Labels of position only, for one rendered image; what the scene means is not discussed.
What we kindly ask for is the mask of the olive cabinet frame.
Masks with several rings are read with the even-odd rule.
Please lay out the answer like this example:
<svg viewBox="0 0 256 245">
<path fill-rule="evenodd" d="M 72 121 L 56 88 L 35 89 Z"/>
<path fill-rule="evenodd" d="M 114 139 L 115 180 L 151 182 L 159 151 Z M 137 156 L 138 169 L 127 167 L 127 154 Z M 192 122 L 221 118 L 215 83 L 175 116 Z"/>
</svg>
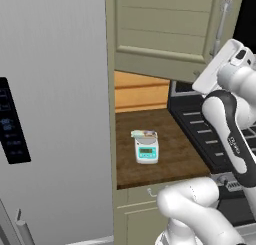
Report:
<svg viewBox="0 0 256 245">
<path fill-rule="evenodd" d="M 114 89 L 114 7 L 113 0 L 106 3 L 106 37 L 107 37 L 107 65 L 108 65 L 108 95 L 109 95 L 109 124 L 110 124 L 110 151 L 112 175 L 112 206 L 113 216 L 116 216 L 115 198 L 117 190 L 116 181 L 116 131 L 115 131 L 115 89 Z"/>
</svg>

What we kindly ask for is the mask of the olive drawer front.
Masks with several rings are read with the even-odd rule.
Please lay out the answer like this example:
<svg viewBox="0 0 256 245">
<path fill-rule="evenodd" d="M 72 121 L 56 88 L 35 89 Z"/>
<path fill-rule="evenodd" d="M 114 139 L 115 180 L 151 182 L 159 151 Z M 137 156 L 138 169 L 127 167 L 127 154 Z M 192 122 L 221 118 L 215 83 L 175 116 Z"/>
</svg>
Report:
<svg viewBox="0 0 256 245">
<path fill-rule="evenodd" d="M 135 203 L 153 201 L 156 198 L 152 198 L 149 196 L 149 194 L 147 193 L 147 188 L 152 188 L 152 190 L 155 192 L 159 189 L 162 189 L 165 186 L 169 187 L 174 184 L 176 184 L 176 182 L 158 183 L 153 185 L 129 188 L 127 192 L 127 203 L 135 204 Z"/>
</svg>

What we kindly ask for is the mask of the pale wrapped bar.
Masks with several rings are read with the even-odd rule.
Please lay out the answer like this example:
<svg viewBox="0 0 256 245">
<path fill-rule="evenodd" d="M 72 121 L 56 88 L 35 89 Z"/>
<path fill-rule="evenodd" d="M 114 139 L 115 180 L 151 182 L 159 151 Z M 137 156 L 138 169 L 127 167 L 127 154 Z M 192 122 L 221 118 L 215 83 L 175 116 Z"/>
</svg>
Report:
<svg viewBox="0 0 256 245">
<path fill-rule="evenodd" d="M 157 132 L 154 130 L 133 130 L 131 131 L 133 138 L 158 138 Z"/>
</svg>

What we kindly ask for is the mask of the white teal digital scale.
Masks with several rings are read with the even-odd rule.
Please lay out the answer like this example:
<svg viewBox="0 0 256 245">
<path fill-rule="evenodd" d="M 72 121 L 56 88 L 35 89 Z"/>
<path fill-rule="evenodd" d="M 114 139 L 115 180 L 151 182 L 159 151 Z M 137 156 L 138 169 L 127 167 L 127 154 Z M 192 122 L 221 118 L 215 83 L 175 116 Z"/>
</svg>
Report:
<svg viewBox="0 0 256 245">
<path fill-rule="evenodd" d="M 159 144 L 155 137 L 135 139 L 136 161 L 139 164 L 156 164 L 159 158 Z"/>
</svg>

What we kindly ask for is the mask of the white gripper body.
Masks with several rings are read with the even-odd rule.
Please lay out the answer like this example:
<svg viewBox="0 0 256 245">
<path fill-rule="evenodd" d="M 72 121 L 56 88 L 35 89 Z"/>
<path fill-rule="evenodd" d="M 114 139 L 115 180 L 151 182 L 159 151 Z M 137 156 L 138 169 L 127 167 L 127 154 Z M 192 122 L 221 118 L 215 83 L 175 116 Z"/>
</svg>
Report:
<svg viewBox="0 0 256 245">
<path fill-rule="evenodd" d="M 241 42 L 235 39 L 229 39 L 193 83 L 193 90 L 202 95 L 207 95 L 216 89 L 218 87 L 217 73 L 219 69 L 227 64 L 243 47 L 244 45 Z"/>
</svg>

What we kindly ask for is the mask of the olive base cabinet door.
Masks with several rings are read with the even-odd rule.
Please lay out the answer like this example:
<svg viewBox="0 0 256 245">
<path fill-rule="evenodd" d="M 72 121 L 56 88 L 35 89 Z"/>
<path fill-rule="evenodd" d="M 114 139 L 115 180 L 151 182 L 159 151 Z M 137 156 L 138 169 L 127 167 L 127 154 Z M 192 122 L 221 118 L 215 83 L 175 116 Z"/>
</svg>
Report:
<svg viewBox="0 0 256 245">
<path fill-rule="evenodd" d="M 168 220 L 156 207 L 126 213 L 127 245 L 155 245 Z"/>
</svg>

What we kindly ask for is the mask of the grey fridge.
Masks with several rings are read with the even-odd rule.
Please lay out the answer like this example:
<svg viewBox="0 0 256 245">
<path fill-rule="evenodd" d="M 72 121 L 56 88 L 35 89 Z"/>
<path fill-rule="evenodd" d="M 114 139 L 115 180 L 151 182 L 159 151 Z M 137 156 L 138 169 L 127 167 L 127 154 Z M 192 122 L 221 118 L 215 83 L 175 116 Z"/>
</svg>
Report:
<svg viewBox="0 0 256 245">
<path fill-rule="evenodd" d="M 36 245 L 113 237 L 105 0 L 0 0 L 0 77 L 30 152 L 0 199 Z"/>
</svg>

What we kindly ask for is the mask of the black stove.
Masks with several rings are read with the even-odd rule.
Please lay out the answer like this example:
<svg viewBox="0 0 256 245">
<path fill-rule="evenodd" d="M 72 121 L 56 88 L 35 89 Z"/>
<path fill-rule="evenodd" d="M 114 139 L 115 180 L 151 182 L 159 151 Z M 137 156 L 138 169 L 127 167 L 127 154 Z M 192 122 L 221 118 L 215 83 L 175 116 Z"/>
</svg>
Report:
<svg viewBox="0 0 256 245">
<path fill-rule="evenodd" d="M 192 89 L 191 83 L 171 81 L 167 108 L 197 153 L 210 170 L 210 177 L 219 188 L 219 200 L 214 207 L 233 226 L 256 223 L 244 192 L 231 172 L 231 163 L 224 152 L 216 132 L 209 127 L 201 115 L 203 97 Z M 228 178 L 222 186 L 217 179 Z"/>
</svg>

